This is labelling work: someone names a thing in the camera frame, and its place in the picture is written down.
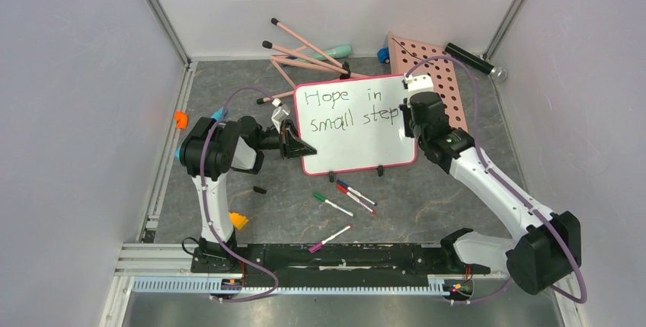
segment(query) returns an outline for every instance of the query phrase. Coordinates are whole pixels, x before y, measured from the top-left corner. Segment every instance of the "whiteboard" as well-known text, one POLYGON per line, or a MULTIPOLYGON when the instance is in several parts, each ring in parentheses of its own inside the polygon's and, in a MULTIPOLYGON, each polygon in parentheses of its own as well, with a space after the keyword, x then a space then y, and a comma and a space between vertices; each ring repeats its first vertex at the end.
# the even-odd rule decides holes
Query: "whiteboard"
POLYGON ((322 175, 407 165, 417 145, 404 135, 401 75, 299 85, 294 106, 301 139, 317 150, 303 171, 322 175))

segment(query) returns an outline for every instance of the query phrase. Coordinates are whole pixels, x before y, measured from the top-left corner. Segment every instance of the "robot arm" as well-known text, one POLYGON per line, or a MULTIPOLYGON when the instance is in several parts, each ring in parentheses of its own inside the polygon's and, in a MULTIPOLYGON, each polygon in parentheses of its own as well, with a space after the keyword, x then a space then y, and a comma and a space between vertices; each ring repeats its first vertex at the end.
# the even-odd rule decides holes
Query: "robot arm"
POLYGON ((235 233, 229 218, 226 197, 226 177, 229 169, 256 175, 262 167, 263 150, 278 149, 284 158, 316 154, 316 149, 303 142, 291 120, 286 120, 289 108, 276 100, 271 120, 273 127, 263 131, 253 117, 245 116, 237 121, 217 123, 206 149, 202 186, 200 161, 204 143, 216 121, 201 117, 180 147, 180 162, 191 176, 198 194, 206 191, 207 210, 211 219, 208 223, 204 213, 202 196, 200 212, 202 230, 195 258, 203 261, 209 271, 225 271, 235 263, 221 248, 209 226, 213 225, 218 237, 229 247, 235 247, 235 233))
POLYGON ((416 137, 427 159, 473 191, 511 234, 511 239, 502 239, 463 229, 453 243, 457 258, 465 264, 481 264, 507 272, 530 294, 537 294, 572 272, 552 234, 508 188, 488 173, 493 169, 532 204, 532 210, 538 210, 557 229, 580 265, 580 224, 577 218, 569 212, 556 214, 531 198, 481 150, 487 162, 483 164, 473 138, 464 130, 453 129, 449 125, 443 102, 433 92, 430 76, 412 76, 403 83, 408 90, 405 102, 400 105, 407 123, 406 135, 416 137))

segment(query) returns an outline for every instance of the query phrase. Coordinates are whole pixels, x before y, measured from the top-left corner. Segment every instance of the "gray floor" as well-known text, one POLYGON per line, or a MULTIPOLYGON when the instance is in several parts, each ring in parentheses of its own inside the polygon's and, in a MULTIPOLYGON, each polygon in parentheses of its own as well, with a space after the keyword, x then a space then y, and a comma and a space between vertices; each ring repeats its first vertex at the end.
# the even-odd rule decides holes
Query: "gray floor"
MULTIPOLYGON (((348 59, 353 71, 366 75, 389 74, 389 66, 376 58, 348 59)), ((306 69, 287 69, 296 84, 320 82, 334 76, 306 69)), ((467 123, 472 131, 473 92, 468 78, 456 70, 467 123)), ((488 155, 514 181, 520 173, 513 157, 493 85, 474 72, 481 98, 481 143, 488 155)), ((288 91, 290 86, 267 60, 201 62, 197 65, 187 106, 190 125, 198 117, 210 116, 237 88, 257 86, 272 93, 288 91)), ((258 94, 242 92, 230 104, 229 119, 250 115, 266 127, 272 107, 256 105, 258 94)), ((284 100, 292 104, 292 98, 284 100)), ((187 134, 183 132, 181 140, 187 134)), ((229 208, 244 214, 249 223, 237 231, 239 242, 318 242, 347 225, 348 217, 329 207, 319 208, 312 192, 332 194, 331 200, 347 204, 357 214, 355 227, 335 242, 433 242, 462 227, 490 236, 508 236, 503 224, 468 188, 442 172, 423 156, 413 165, 387 168, 384 177, 376 171, 342 174, 341 179, 379 202, 375 216, 356 204, 348 203, 327 179, 310 177, 298 159, 282 160, 277 152, 266 152, 258 175, 229 172, 229 208), (252 186, 268 190, 257 194, 252 186)), ((200 234, 200 209, 195 187, 175 161, 161 210, 156 243, 178 243, 184 237, 200 234)))
MULTIPOLYGON (((478 281, 476 297, 500 281, 478 281)), ((454 306, 439 297, 288 296, 220 304, 206 295, 133 293, 124 326, 512 326, 558 327, 563 322, 554 293, 537 296, 513 284, 480 305, 454 306)))

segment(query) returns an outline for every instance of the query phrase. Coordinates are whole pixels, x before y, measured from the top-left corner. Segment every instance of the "cable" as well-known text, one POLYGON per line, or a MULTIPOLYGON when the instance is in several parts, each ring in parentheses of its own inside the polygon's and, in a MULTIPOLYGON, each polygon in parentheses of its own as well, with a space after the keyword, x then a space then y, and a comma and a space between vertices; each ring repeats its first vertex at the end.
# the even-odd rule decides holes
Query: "cable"
MULTIPOLYGON (((412 72, 415 71, 415 69, 419 68, 423 64, 428 63, 431 60, 439 60, 439 59, 450 60, 450 61, 454 62, 455 64, 459 65, 460 67, 462 67, 462 69, 465 70, 466 74, 469 76, 469 80, 471 80, 471 85, 473 86, 473 97, 474 97, 474 107, 475 107, 475 109, 474 109, 474 111, 475 111, 475 114, 474 114, 475 127, 474 127, 474 130, 473 130, 473 141, 475 143, 475 152, 478 155, 478 158, 480 159, 480 162, 482 162, 482 165, 483 165, 485 171, 487 173, 491 174, 491 176, 493 176, 501 185, 503 185, 504 188, 506 188, 513 196, 515 196, 521 203, 523 203, 523 205, 529 211, 532 211, 532 213, 534 215, 536 215, 536 217, 539 218, 539 220, 543 224, 545 224, 545 227, 549 230, 549 232, 552 234, 552 236, 554 236, 556 242, 561 247, 561 250, 563 250, 563 253, 565 253, 565 257, 570 262, 570 266, 572 267, 572 271, 574 272, 574 276, 576 276, 577 282, 579 283, 579 289, 580 289, 580 292, 581 292, 581 296, 579 298, 577 298, 574 295, 572 295, 572 294, 570 294, 570 293, 568 293, 568 292, 566 292, 566 291, 562 290, 561 288, 556 287, 554 285, 551 285, 550 288, 552 288, 555 292, 561 294, 562 296, 568 298, 569 300, 572 300, 575 303, 579 303, 579 304, 585 303, 587 301, 587 288, 586 288, 586 284, 585 284, 585 281, 584 281, 584 276, 582 275, 581 269, 579 268, 579 265, 577 264, 576 260, 574 260, 574 256, 572 255, 572 252, 568 248, 568 245, 565 244, 565 241, 563 240, 561 235, 558 234, 556 229, 554 229, 554 226, 538 211, 538 209, 533 209, 532 204, 523 195, 521 195, 518 191, 516 191, 516 189, 513 188, 513 186, 509 182, 505 181, 497 173, 497 171, 494 168, 488 167, 488 163, 487 163, 487 161, 485 161, 485 157, 482 154, 482 147, 480 147, 480 139, 478 137, 478 122, 480 120, 480 107, 479 107, 479 102, 478 102, 479 101, 479 99, 478 99, 478 84, 475 82, 475 77, 473 76, 473 74, 471 73, 469 68, 467 68, 467 66, 464 65, 463 62, 457 60, 456 58, 453 58, 451 56, 439 55, 439 56, 432 56, 430 58, 426 58, 424 60, 421 60, 420 62, 415 64, 412 68, 410 68, 408 70, 408 72, 406 72, 406 74, 404 74, 404 77, 410 76, 412 74, 412 72)), ((503 285, 503 287, 501 289, 499 289, 498 291, 496 291, 492 295, 494 295, 494 294, 498 295, 499 292, 502 293, 502 291, 504 291, 503 289, 507 289, 507 287, 509 287, 508 284, 509 284, 510 280, 511 280, 511 277, 508 279, 507 283, 505 283, 505 285, 503 285)), ((480 299, 484 299, 484 298, 488 299, 488 297, 483 297, 483 298, 479 298, 479 299, 476 299, 476 300, 472 300, 471 303, 474 303, 475 301, 479 301, 480 299)))
POLYGON ((463 297, 467 297, 467 298, 473 297, 473 293, 475 292, 475 281, 471 281, 471 293, 470 294, 464 293, 460 289, 456 288, 456 293, 462 295, 463 297))
MULTIPOLYGON (((266 93, 262 89, 254 88, 254 87, 243 87, 243 88, 240 88, 239 90, 233 92, 229 96, 229 98, 224 103, 224 106, 222 107, 222 112, 226 112, 226 108, 227 108, 227 106, 229 106, 229 102, 231 101, 233 96, 238 94, 240 91, 244 91, 244 90, 247 90, 247 89, 258 91, 261 94, 265 95, 265 97, 271 98, 271 100, 273 101, 273 96, 266 93)), ((220 122, 222 122, 222 120, 216 120, 216 122, 209 129, 209 133, 206 135, 206 140, 204 140, 204 147, 202 148, 202 156, 200 157, 200 179, 202 181, 202 189, 203 189, 202 190, 202 205, 203 205, 202 207, 204 208, 204 217, 206 218, 206 222, 209 224, 209 229, 211 229, 211 233, 213 233, 213 235, 216 237, 220 247, 222 247, 225 251, 227 251, 227 253, 229 253, 234 258, 238 259, 239 261, 244 262, 245 264, 248 264, 249 266, 251 266, 253 268, 256 268, 256 269, 264 272, 265 274, 269 275, 273 279, 273 287, 271 289, 267 290, 267 291, 262 292, 262 293, 258 293, 258 294, 252 295, 250 297, 244 297, 244 298, 239 298, 239 299, 227 299, 227 300, 221 299, 220 300, 221 303, 248 302, 248 301, 251 301, 251 300, 256 300, 256 299, 260 299, 262 297, 265 297, 266 295, 269 295, 274 290, 276 290, 278 288, 278 277, 276 277, 276 275, 273 272, 267 270, 266 268, 260 266, 259 264, 255 264, 255 263, 249 261, 248 259, 243 258, 242 256, 237 255, 235 252, 233 252, 225 244, 225 242, 222 240, 222 238, 220 236, 218 236, 218 233, 216 232, 216 229, 213 227, 213 222, 211 221, 211 215, 209 214, 209 207, 208 207, 208 203, 207 203, 208 199, 207 199, 207 195, 206 195, 206 176, 204 176, 204 162, 206 161, 206 152, 207 152, 207 149, 209 147, 209 142, 211 141, 211 137, 213 136, 213 133, 216 131, 216 128, 217 128, 217 126, 218 126, 218 124, 220 122)))
POLYGON ((186 252, 186 253, 187 253, 187 254, 189 254, 191 257, 193 257, 194 251, 193 251, 193 252, 189 252, 189 251, 186 249, 186 246, 184 245, 184 242, 186 242, 186 240, 187 240, 187 239, 190 239, 191 241, 195 242, 195 244, 196 244, 196 245, 197 245, 197 244, 199 244, 199 242, 197 241, 197 239, 195 239, 195 238, 193 238, 193 237, 186 237, 186 238, 182 239, 182 249, 184 250, 184 252, 186 252))
POLYGON ((474 304, 474 303, 486 302, 487 300, 492 300, 492 299, 496 298, 497 296, 501 295, 502 293, 504 293, 504 291, 507 290, 507 288, 511 285, 512 281, 513 280, 511 279, 511 277, 508 278, 505 281, 505 284, 503 284, 503 286, 500 287, 500 289, 494 291, 493 293, 491 293, 491 294, 489 294, 489 295, 487 295, 485 297, 479 297, 479 298, 475 298, 473 300, 448 300, 448 299, 444 299, 444 298, 442 298, 442 300, 451 303, 451 305, 453 305, 453 304, 461 304, 461 305, 464 305, 464 306, 471 305, 471 304, 474 304))

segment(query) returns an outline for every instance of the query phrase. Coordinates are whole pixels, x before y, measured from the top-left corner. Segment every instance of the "orange object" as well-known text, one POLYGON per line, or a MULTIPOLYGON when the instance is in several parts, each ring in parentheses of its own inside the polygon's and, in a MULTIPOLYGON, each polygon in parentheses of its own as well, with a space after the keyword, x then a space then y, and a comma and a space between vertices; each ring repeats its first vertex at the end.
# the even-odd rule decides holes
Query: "orange object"
POLYGON ((242 229, 249 221, 249 219, 247 219, 246 216, 238 213, 229 213, 229 219, 231 220, 231 223, 233 223, 233 226, 237 230, 242 229))
POLYGON ((177 121, 178 129, 186 129, 188 127, 188 115, 182 111, 175 111, 175 120, 177 121))

